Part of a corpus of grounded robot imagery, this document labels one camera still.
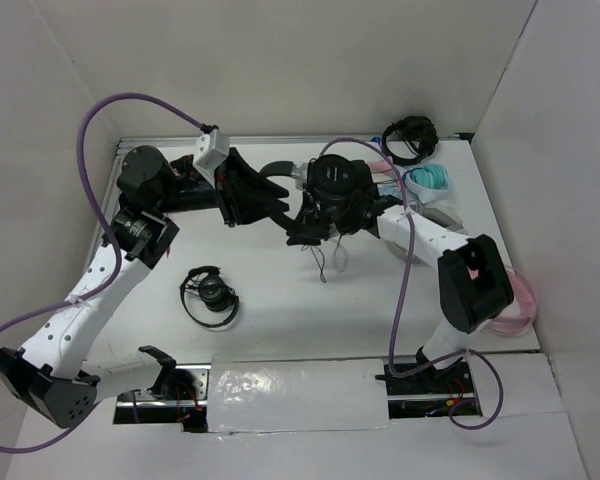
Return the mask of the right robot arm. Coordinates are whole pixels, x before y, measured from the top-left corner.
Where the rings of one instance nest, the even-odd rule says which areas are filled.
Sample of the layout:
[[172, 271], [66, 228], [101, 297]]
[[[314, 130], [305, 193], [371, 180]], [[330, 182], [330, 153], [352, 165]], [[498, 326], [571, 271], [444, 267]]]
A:
[[365, 230], [405, 250], [437, 274], [441, 320], [418, 350], [412, 374], [421, 388], [440, 391], [451, 379], [474, 334], [514, 301], [514, 292], [495, 241], [469, 237], [413, 212], [406, 201], [379, 193], [369, 166], [339, 155], [308, 163], [287, 162], [284, 176], [303, 194], [289, 241], [315, 245], [333, 234]]

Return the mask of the teal white headphones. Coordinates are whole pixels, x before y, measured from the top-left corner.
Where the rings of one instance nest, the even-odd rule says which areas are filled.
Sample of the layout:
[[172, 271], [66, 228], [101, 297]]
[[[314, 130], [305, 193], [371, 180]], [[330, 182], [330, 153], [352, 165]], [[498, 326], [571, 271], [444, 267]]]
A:
[[431, 163], [412, 168], [402, 175], [402, 180], [422, 204], [442, 200], [450, 193], [448, 172], [440, 164]]

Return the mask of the black wired headphones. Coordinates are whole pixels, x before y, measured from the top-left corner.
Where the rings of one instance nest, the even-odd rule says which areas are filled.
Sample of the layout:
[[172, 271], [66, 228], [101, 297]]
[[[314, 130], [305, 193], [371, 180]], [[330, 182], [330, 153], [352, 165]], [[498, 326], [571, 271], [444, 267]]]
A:
[[[302, 196], [310, 194], [323, 209], [349, 196], [356, 189], [357, 182], [357, 173], [353, 163], [342, 156], [334, 154], [323, 155], [303, 164], [296, 164], [291, 161], [271, 162], [262, 167], [260, 174], [267, 178], [287, 177], [293, 179]], [[291, 218], [285, 214], [279, 214], [272, 216], [271, 220], [285, 230], [287, 235], [287, 230], [292, 226], [292, 220], [295, 217]], [[337, 259], [337, 256], [343, 253], [342, 236], [338, 233], [336, 237], [327, 240], [336, 242], [332, 262], [339, 271], [344, 271], [348, 262], [347, 254], [343, 254], [342, 260]], [[319, 279], [322, 283], [326, 283], [324, 273], [326, 257], [321, 245], [299, 247], [303, 251], [308, 250], [311, 252], [319, 269]]]

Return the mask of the black headphones at back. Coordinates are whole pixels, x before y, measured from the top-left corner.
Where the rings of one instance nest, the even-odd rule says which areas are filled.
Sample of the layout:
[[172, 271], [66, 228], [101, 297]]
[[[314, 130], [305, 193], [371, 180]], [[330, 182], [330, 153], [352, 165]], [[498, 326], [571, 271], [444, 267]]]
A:
[[[391, 135], [403, 142], [412, 157], [399, 156], [391, 151], [388, 140]], [[424, 115], [410, 115], [391, 123], [382, 133], [381, 151], [390, 157], [394, 164], [399, 166], [413, 166], [430, 157], [439, 142], [438, 132], [433, 122]]]

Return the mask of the grey white headphones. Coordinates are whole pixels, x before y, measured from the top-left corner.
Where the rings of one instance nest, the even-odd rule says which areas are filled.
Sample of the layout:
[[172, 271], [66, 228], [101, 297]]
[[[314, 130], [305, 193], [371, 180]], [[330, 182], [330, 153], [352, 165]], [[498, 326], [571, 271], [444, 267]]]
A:
[[[410, 204], [414, 210], [423, 216], [424, 218], [436, 223], [437, 225], [446, 228], [452, 232], [466, 235], [467, 231], [464, 227], [462, 219], [450, 208], [445, 205], [420, 205], [416, 206], [414, 203]], [[407, 250], [400, 247], [399, 245], [386, 241], [385, 246], [387, 249], [401, 261], [407, 259]]]

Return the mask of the small black folded headphones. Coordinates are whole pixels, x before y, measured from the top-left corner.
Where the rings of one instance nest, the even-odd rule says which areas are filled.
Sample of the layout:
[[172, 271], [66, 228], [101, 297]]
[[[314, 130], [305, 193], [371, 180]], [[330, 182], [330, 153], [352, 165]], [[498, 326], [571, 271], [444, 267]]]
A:
[[[216, 266], [201, 266], [188, 271], [179, 286], [179, 298], [184, 311], [197, 325], [209, 329], [228, 327], [237, 317], [240, 309], [240, 298], [235, 290], [228, 286], [220, 276], [220, 268]], [[219, 323], [210, 324], [196, 318], [189, 310], [187, 294], [199, 298], [205, 307], [213, 313], [228, 311], [228, 316]]]

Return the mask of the pink blue cat-ear headphones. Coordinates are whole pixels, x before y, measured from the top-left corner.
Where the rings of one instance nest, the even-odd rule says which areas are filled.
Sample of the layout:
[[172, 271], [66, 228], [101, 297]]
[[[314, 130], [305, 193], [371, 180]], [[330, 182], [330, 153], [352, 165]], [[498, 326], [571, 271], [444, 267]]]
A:
[[404, 202], [404, 182], [400, 169], [391, 161], [376, 160], [367, 163], [371, 171], [373, 183], [377, 186], [382, 196], [392, 196], [401, 203]]

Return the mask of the glossy white tape sheet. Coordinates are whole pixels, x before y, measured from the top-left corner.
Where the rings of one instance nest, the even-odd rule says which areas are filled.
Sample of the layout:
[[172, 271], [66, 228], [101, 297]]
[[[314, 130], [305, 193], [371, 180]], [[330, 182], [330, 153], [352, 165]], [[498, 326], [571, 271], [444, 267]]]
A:
[[379, 359], [216, 362], [207, 425], [214, 433], [365, 431], [390, 425]]

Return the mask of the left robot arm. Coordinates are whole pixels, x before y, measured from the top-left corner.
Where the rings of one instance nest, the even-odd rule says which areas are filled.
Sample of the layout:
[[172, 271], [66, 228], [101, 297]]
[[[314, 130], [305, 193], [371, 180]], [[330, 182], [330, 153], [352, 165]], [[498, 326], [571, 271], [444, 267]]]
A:
[[177, 235], [169, 214], [217, 208], [236, 226], [289, 209], [288, 191], [251, 168], [236, 148], [205, 178], [192, 156], [170, 162], [142, 145], [124, 158], [117, 186], [120, 208], [67, 299], [21, 347], [0, 349], [0, 379], [8, 390], [62, 429], [77, 426], [105, 398], [141, 389], [164, 399], [176, 390], [175, 360], [151, 345], [111, 364], [84, 364], [104, 326]]

